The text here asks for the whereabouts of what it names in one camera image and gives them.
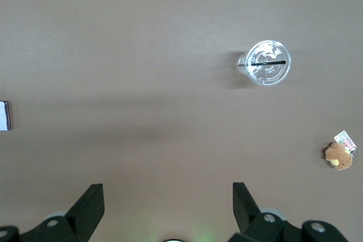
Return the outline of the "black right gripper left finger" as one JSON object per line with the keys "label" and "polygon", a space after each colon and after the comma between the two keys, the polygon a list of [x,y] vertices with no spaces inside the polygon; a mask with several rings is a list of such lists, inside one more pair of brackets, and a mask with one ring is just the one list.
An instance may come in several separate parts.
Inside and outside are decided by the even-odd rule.
{"label": "black right gripper left finger", "polygon": [[20,241],[89,241],[104,215],[102,184],[92,184],[64,216],[53,216],[19,235]]}

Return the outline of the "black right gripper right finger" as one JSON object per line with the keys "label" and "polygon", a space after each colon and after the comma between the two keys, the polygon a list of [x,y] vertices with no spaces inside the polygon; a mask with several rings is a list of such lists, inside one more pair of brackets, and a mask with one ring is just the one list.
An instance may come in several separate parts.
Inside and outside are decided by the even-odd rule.
{"label": "black right gripper right finger", "polygon": [[262,211],[243,182],[233,183],[233,214],[239,232],[230,241],[302,241],[301,229],[274,209]]}

